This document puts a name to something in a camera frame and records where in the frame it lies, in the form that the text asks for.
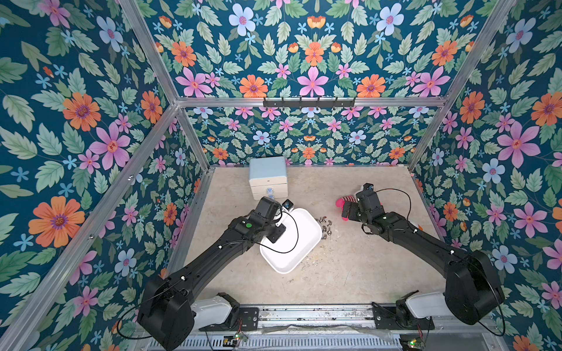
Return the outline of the white storage tray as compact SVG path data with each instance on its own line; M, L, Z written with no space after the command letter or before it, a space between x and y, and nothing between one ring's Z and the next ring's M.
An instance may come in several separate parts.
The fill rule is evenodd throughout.
M288 274L320 243L323 232L319 223L305 209L284 212L277 226L284 226L284 233L275 243L264 237L260 243L260 253L274 271Z

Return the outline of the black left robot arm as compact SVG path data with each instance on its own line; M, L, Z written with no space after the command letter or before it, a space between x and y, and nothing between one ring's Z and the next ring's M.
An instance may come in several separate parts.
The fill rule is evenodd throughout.
M191 263L166 278L150 280L138 308L140 326L164 350L177 349L194 330L221 324L232 327L238 302L225 293L202 301L196 298L219 272L263 237L282 233L277 226L281 214L280 203L262 197L254 210L233 219L221 237Z

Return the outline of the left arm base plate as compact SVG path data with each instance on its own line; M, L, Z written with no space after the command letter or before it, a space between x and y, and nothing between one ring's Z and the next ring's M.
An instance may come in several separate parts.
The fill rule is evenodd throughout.
M231 311L224 323L206 326L199 331L256 331L259 313L257 307L239 307Z

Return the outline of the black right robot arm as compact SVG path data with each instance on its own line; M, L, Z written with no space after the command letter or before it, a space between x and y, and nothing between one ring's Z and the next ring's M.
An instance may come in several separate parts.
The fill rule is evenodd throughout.
M402 303L415 318L453 316L475 325L505 301L494 265L486 254L465 252L420 230L408 217L387 212L372 184L365 184L352 197L337 201L342 218L359 222L367 235L378 235L396 244L434 268L445 279L443 292L408 296Z

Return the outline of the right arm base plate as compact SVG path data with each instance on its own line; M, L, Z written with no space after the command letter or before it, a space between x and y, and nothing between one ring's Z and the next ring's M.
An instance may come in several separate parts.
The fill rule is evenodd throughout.
M396 300L394 304L372 302L371 307L376 328L403 331L434 330L435 324L431 317L414 317L413 313L408 309L406 299L412 297L415 293L418 293L418 290L404 295Z

